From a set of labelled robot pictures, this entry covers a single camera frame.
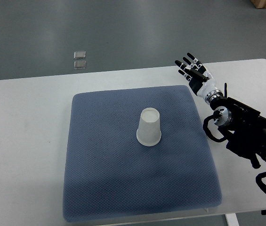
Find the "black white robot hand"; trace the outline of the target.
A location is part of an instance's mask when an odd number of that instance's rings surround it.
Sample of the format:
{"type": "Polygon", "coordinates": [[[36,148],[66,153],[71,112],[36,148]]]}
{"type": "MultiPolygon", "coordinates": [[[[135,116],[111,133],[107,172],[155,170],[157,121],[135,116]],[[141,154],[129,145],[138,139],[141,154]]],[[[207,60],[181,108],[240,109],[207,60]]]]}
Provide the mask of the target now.
{"type": "Polygon", "coordinates": [[[184,62],[175,61],[175,64],[179,67],[178,72],[187,80],[193,93],[208,103],[209,97],[218,92],[216,80],[200,60],[191,53],[187,53],[187,56],[188,58],[183,57],[184,62]]]}

